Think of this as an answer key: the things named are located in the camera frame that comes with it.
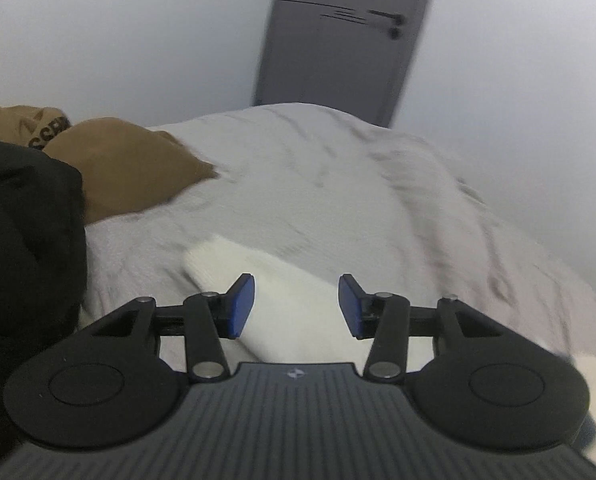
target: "door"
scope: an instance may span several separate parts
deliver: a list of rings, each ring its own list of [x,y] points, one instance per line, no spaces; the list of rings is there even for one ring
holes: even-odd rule
[[[387,126],[427,0],[276,0],[255,104],[306,102]]]

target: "ribbed gray surface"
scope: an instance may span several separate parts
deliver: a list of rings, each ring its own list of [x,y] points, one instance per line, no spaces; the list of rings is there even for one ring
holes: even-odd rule
[[[295,368],[305,374],[287,374]],[[136,442],[77,454],[25,444],[0,468],[3,480],[154,478],[591,480],[596,468],[566,446],[523,456],[460,446],[396,387],[367,383],[349,364],[243,364],[232,380],[194,387]]]

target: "white wall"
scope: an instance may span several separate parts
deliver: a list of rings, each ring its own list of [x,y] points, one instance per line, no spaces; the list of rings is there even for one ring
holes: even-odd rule
[[[596,287],[596,0],[433,0],[393,127]]]
[[[0,0],[0,104],[146,126],[247,107],[271,0]]]

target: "black garment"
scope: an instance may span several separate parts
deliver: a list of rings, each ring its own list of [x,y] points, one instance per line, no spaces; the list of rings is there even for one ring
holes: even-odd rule
[[[0,142],[0,434],[8,375],[76,326],[87,283],[83,218],[78,170]]]

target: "metal bolt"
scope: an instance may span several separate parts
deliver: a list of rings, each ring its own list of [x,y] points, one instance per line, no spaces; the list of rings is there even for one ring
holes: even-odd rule
[[[224,367],[216,361],[201,361],[191,368],[193,374],[201,379],[215,379],[224,372]]]
[[[400,375],[402,370],[395,363],[379,361],[369,367],[369,373],[379,379],[391,379]]]

